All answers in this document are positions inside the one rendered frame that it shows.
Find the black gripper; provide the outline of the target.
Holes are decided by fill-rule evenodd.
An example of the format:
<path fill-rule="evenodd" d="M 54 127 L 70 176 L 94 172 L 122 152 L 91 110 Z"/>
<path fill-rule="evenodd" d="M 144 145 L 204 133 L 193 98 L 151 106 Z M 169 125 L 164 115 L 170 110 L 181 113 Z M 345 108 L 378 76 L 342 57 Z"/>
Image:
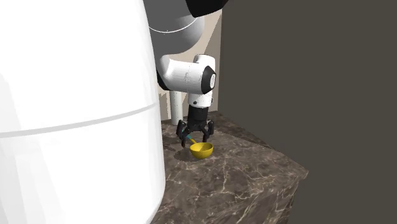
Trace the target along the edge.
<path fill-rule="evenodd" d="M 187 122 L 184 120 L 178 121 L 176 135 L 180 138 L 183 148 L 190 132 L 202 131 L 202 141 L 205 143 L 214 134 L 214 122 L 212 120 L 207 121 L 208 110 L 209 108 L 197 108 L 189 105 Z"/>

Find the yellow bowl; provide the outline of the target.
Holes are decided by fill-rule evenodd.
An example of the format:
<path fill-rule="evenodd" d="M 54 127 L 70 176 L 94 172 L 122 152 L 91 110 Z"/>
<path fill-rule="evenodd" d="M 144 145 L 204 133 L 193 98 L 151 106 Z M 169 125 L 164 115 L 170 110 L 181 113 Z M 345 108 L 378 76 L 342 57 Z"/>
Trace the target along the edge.
<path fill-rule="evenodd" d="M 211 143 L 195 143 L 190 146 L 191 154 L 197 159 L 205 159 L 213 152 L 214 146 Z"/>

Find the white cylinder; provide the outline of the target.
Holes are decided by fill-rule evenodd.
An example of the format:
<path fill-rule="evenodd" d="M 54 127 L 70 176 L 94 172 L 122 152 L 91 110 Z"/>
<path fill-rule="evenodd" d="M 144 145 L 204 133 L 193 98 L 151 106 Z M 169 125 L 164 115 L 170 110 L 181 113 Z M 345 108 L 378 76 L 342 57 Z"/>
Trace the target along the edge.
<path fill-rule="evenodd" d="M 183 119 L 182 93 L 170 91 L 171 123 L 177 125 Z"/>

